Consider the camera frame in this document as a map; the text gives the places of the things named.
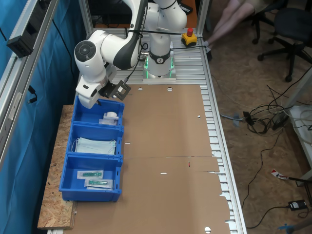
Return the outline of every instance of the person's leg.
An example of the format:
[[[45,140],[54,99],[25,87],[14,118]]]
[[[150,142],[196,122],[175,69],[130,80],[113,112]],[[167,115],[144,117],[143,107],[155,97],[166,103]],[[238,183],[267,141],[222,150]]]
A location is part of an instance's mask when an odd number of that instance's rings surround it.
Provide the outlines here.
[[[230,19],[230,17],[234,14],[234,12],[240,7],[241,3],[238,0],[230,0],[227,7],[223,10],[222,16],[214,28],[213,33],[215,33],[226,21]]]
[[[207,40],[208,44],[213,44],[216,40],[232,31],[246,17],[254,13],[254,7],[250,3],[244,3],[239,9]]]

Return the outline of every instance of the blue wall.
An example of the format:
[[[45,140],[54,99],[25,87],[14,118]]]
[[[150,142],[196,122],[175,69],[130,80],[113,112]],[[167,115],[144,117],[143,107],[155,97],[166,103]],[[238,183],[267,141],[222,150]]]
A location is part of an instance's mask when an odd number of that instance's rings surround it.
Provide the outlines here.
[[[25,2],[1,0],[0,26],[7,38]],[[10,23],[5,26],[3,22],[6,23],[7,19]],[[59,0],[54,20],[74,58],[75,45],[86,36],[78,1]],[[2,75],[11,52],[4,48],[2,38],[0,42],[1,52],[5,51],[0,60]],[[27,101],[33,98],[28,92],[0,171],[0,234],[32,233],[37,225],[42,185],[45,184],[62,106],[74,98],[78,79],[74,60],[72,66],[74,79],[70,72],[69,55],[51,24],[31,82],[38,100],[28,104]]]

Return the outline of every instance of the blue plastic bin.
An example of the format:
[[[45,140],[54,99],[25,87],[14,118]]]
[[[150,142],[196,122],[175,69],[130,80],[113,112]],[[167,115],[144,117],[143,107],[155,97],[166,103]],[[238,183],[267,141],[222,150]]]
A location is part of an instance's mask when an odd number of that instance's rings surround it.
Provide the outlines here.
[[[72,122],[70,128],[68,143],[67,143],[67,153],[73,153],[76,155],[81,155],[82,153],[76,153],[75,151],[75,141],[77,138],[85,138],[89,140],[100,140],[100,141],[116,141],[116,148],[114,155],[102,155],[102,154],[86,154],[89,156],[107,156],[107,157],[118,157],[122,158],[121,155],[121,142],[122,142],[123,129],[116,128],[111,125],[94,125],[94,124],[83,124]]]
[[[59,184],[64,200],[72,201],[117,201],[120,194],[121,158],[77,156],[66,154]],[[103,179],[114,180],[112,190],[87,190],[84,179],[77,179],[79,170],[104,170]]]
[[[99,99],[99,102],[101,103],[101,106],[95,104],[91,109],[88,109],[81,104],[78,96],[76,96],[72,121],[99,124],[98,120],[103,119],[104,113],[112,111],[117,113],[119,117],[117,125],[115,126],[123,127],[122,113],[125,105],[121,102],[106,99]]]

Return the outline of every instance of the office chair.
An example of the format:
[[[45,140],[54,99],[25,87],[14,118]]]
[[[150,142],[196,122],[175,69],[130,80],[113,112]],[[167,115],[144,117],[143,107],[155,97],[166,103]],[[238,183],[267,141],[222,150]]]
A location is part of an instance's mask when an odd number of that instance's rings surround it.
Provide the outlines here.
[[[289,74],[286,76],[285,81],[291,82],[293,74],[293,65],[295,56],[303,58],[305,61],[312,64],[312,58],[305,51],[306,46],[312,47],[312,13],[296,8],[285,8],[280,10],[274,21],[274,27],[277,34],[300,41],[302,43],[290,44],[285,40],[277,37],[269,39],[269,44],[277,41],[285,48],[265,52],[258,56],[258,60],[262,61],[265,56],[287,53],[287,59],[290,59]]]
[[[255,30],[257,32],[257,38],[253,39],[253,44],[256,45],[260,39],[260,21],[265,22],[271,26],[274,26],[273,21],[266,18],[265,13],[272,10],[280,10],[287,6],[288,0],[277,0],[276,2],[267,6],[263,11],[255,14],[254,16],[250,16],[247,20],[252,20],[252,26],[255,25]]]

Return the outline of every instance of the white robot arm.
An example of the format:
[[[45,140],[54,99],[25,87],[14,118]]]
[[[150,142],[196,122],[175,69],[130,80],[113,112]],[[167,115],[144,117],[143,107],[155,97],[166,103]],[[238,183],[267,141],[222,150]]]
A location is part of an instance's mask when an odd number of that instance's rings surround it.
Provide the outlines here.
[[[144,26],[148,0],[123,0],[132,10],[130,28],[141,31]],[[116,68],[127,70],[137,62],[140,34],[129,32],[126,39],[119,38],[102,30],[95,31],[88,40],[75,47],[75,61],[82,76],[76,88],[81,104],[90,109],[100,97],[116,95],[123,99],[118,91],[120,87],[129,91],[130,88],[120,83],[113,85],[110,81],[116,75]]]
[[[79,100],[86,108],[91,108],[102,95],[115,95],[121,100],[130,87],[123,81],[113,85],[116,68],[127,70],[138,60],[140,31],[145,27],[151,31],[179,32],[186,25],[187,18],[176,0],[123,0],[132,11],[130,30],[126,39],[102,30],[95,31],[88,40],[75,47],[75,61],[82,76],[76,88]],[[151,73],[161,76],[170,72],[170,36],[151,33],[150,54]]]

